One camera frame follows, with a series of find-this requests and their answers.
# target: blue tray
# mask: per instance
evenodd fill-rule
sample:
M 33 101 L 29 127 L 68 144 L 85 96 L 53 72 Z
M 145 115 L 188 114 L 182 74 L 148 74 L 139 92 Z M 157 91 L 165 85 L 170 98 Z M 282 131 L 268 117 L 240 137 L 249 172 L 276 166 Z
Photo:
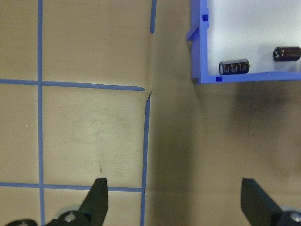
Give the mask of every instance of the blue tray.
M 245 81 L 292 81 L 301 80 L 300 72 L 267 71 L 237 75 L 209 75 L 208 72 L 208 28 L 210 23 L 207 0 L 191 0 L 191 29 L 187 33 L 187 41 L 191 45 L 191 77 L 201 83 L 245 82 Z

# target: screw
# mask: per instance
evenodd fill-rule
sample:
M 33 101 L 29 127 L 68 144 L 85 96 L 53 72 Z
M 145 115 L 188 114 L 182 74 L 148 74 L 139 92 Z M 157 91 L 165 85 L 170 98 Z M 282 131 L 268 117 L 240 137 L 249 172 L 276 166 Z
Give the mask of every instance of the screw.
M 298 212 L 292 212 L 291 219 L 293 219 L 296 222 L 301 222 L 301 214 Z
M 28 226 L 28 224 L 25 221 L 22 221 L 22 223 L 19 224 L 19 226 Z
M 73 220 L 75 220 L 75 215 L 73 214 L 73 212 L 71 211 L 65 218 L 64 220 L 67 221 L 67 222 L 71 222 Z

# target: electrolytic capacitor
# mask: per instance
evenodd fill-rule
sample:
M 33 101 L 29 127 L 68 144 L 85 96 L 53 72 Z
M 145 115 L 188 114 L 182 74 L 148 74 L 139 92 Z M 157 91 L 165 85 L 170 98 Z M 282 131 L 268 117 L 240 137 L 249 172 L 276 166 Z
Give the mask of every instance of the electrolytic capacitor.
M 250 63 L 247 59 L 220 62 L 220 75 L 245 74 L 249 72 L 249 69 Z
M 301 57 L 300 47 L 277 47 L 273 52 L 274 61 L 297 61 Z

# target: blue tape line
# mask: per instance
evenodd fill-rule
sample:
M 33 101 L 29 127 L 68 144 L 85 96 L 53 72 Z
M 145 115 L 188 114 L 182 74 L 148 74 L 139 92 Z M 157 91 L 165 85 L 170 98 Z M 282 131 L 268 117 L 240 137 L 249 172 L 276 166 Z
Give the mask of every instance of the blue tape line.
M 91 186 L 78 186 L 78 185 L 44 185 L 48 189 L 67 189 L 67 190 L 90 190 Z M 141 192 L 141 188 L 136 187 L 108 187 L 111 192 Z
M 148 151 L 150 109 L 151 109 L 150 104 L 151 104 L 151 98 L 149 97 L 145 105 L 140 226 L 144 226 L 144 219 L 145 219 L 145 188 L 146 188 L 146 176 L 147 176 L 147 151 Z
M 37 81 L 14 80 L 14 79 L 0 79 L 0 83 L 2 83 L 2 84 L 15 84 L 15 85 L 32 85 L 32 86 L 36 86 L 38 84 Z
M 150 33 L 151 34 L 153 34 L 155 32 L 156 8 L 157 8 L 157 0 L 152 0 L 151 1 L 151 14 L 150 14 Z
M 45 225 L 44 175 L 43 175 L 43 96 L 42 96 L 42 45 L 43 45 L 43 0 L 38 1 L 38 144 L 39 186 L 41 225 Z
M 66 190 L 90 190 L 91 186 L 78 186 L 78 185 L 41 185 L 41 184 L 27 184 L 27 183 L 11 183 L 0 182 L 0 186 L 3 187 L 29 187 L 44 189 L 66 189 Z M 108 191 L 111 192 L 142 192 L 142 188 L 138 187 L 108 187 Z
M 39 184 L 26 184 L 26 183 L 10 183 L 10 182 L 0 182 L 0 186 L 3 187 L 30 187 L 39 188 Z
M 43 81 L 43 86 L 60 86 L 60 87 L 77 87 L 77 88 L 92 88 L 92 89 L 113 89 L 113 90 L 130 90 L 130 91 L 144 91 L 145 89 L 139 86 L 118 86 L 118 85 L 104 85 L 93 83 L 79 83 L 79 82 L 62 82 L 62 81 Z
M 142 192 L 142 188 L 138 187 L 108 187 L 111 192 Z
M 77 186 L 77 185 L 44 185 L 48 189 L 68 189 L 68 190 L 90 190 L 91 186 Z

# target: tan surface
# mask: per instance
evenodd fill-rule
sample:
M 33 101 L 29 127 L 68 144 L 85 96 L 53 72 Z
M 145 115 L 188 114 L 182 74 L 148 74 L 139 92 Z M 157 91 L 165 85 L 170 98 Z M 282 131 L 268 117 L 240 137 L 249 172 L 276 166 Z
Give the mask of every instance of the tan surface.
M 46 0 L 43 7 L 44 80 L 146 87 L 150 0 Z
M 66 206 L 81 204 L 87 191 L 45 189 L 46 221 Z M 136 192 L 109 192 L 109 209 L 103 226 L 133 226 L 140 223 L 141 194 Z
M 192 84 L 189 1 L 173 3 L 157 2 L 146 225 L 247 226 L 243 177 L 300 208 L 301 83 Z
M 36 1 L 18 7 L 23 4 L 32 4 L 24 13 L 37 10 Z M 301 208 L 301 83 L 194 85 L 185 41 L 189 0 L 157 1 L 153 35 L 150 9 L 150 0 L 44 1 L 45 80 L 147 89 L 43 87 L 44 182 L 91 185 L 106 176 L 109 186 L 140 187 L 145 99 L 153 90 L 146 226 L 249 225 L 239 207 L 243 177 L 255 178 L 279 204 Z M 13 18 L 22 16 L 15 12 Z M 33 37 L 34 58 L 25 49 L 9 51 L 34 70 L 22 67 L 20 77 L 17 64 L 8 66 L 0 55 L 6 78 L 36 79 L 36 19 L 34 30 L 20 30 L 24 41 Z M 16 26 L 33 26 L 22 23 Z M 7 54 L 21 33 L 0 29 L 6 29 L 1 45 Z M 38 183 L 37 88 L 0 85 L 0 108 L 0 181 Z M 11 208 L 18 207 L 15 190 L 24 203 L 34 203 L 10 219 L 36 216 L 39 222 L 37 189 L 0 189 L 1 202 Z M 46 220 L 86 193 L 46 189 Z M 106 224 L 139 225 L 140 193 L 110 192 L 109 200 Z
M 0 78 L 37 80 L 38 1 L 0 1 Z
M 0 181 L 38 183 L 37 87 L 0 84 Z
M 40 225 L 39 189 L 0 186 L 0 224 L 33 219 Z
M 44 182 L 141 187 L 143 92 L 44 87 Z

